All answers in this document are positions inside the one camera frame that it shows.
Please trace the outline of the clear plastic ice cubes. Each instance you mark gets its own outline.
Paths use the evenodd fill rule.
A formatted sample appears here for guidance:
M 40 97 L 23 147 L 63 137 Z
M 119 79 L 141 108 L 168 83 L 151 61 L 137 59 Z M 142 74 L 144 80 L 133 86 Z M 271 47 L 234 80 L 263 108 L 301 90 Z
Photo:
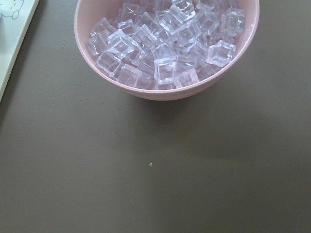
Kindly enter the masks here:
M 123 85 L 170 90 L 214 75 L 235 56 L 246 12 L 235 0 L 126 0 L 86 45 L 96 67 Z

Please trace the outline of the cream rabbit serving tray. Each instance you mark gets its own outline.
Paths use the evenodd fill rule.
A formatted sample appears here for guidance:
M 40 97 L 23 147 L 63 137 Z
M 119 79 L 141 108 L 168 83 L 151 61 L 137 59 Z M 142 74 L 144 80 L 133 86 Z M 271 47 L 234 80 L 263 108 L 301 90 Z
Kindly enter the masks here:
M 39 0 L 2 0 L 0 2 L 1 97 L 38 2 Z

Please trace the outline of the pink plastic bowl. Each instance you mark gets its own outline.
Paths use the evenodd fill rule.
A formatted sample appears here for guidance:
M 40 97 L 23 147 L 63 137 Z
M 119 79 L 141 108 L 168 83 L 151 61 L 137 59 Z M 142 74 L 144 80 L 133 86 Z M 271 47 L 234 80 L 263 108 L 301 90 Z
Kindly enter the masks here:
M 179 100 L 193 96 L 216 83 L 229 72 L 237 61 L 243 56 L 253 37 L 259 22 L 260 4 L 258 0 L 239 0 L 238 5 L 246 11 L 245 30 L 236 40 L 235 58 L 211 77 L 190 86 L 171 90 L 145 90 L 128 87 L 112 80 L 106 73 L 95 66 L 95 57 L 89 53 L 86 40 L 92 27 L 103 17 L 112 18 L 117 16 L 118 9 L 122 6 L 122 0 L 80 0 L 77 3 L 74 15 L 74 34 L 77 46 L 86 63 L 103 79 L 125 92 L 147 100 L 167 101 Z

